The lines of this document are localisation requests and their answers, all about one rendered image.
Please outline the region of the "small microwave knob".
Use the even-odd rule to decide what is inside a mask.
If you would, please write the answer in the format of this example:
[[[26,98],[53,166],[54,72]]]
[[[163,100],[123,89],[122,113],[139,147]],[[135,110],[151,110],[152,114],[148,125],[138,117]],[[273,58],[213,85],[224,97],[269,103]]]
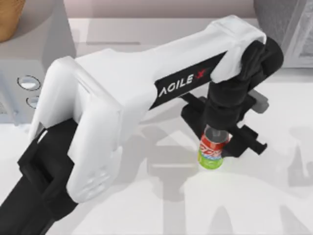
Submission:
[[[32,96],[26,99],[26,103],[30,108],[36,109],[39,101],[39,96]]]

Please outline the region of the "brown woven basket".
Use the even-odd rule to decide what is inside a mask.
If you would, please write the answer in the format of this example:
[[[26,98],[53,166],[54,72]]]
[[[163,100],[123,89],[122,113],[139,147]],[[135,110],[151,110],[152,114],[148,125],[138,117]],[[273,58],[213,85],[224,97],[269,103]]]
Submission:
[[[0,0],[0,43],[13,37],[25,2],[26,0]]]

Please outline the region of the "pale microwave oven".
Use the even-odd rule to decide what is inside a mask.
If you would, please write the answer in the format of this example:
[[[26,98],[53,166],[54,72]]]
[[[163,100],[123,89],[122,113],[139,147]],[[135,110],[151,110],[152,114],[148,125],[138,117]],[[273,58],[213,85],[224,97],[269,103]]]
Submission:
[[[14,37],[0,43],[0,103],[13,123],[31,122],[35,109],[26,99],[40,95],[48,67],[68,55],[75,56],[76,50],[65,12],[54,12],[42,22],[23,16]],[[36,77],[41,87],[21,88],[17,78],[25,75]]]

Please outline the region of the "pale grey rounded box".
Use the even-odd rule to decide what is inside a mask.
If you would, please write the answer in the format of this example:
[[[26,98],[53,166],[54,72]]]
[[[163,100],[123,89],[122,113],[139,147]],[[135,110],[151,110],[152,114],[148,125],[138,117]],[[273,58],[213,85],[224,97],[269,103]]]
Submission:
[[[256,90],[252,90],[249,94],[255,99],[252,110],[259,114],[264,113],[269,107],[268,98]]]

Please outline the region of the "large microwave knob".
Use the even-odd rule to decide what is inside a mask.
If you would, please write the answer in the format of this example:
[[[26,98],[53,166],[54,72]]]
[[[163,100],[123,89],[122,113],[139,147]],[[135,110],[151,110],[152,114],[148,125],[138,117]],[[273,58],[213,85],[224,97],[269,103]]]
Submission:
[[[25,76],[18,77],[17,83],[21,88],[27,91],[35,91],[41,87],[40,81],[32,75],[25,75]]]

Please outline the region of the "green bottle with red label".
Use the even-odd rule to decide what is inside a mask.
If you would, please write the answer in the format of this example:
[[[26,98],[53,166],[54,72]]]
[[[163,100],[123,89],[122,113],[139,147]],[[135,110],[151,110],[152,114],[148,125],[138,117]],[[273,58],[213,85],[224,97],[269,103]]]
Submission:
[[[230,134],[206,125],[200,138],[198,162],[205,169],[217,169],[223,163],[223,148],[230,141]]]

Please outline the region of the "grey cabinet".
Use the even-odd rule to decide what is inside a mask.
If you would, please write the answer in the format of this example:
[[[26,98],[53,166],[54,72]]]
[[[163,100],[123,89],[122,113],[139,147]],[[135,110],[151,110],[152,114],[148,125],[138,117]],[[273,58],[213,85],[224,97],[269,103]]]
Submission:
[[[259,27],[281,47],[285,68],[313,69],[313,0],[253,0]]]

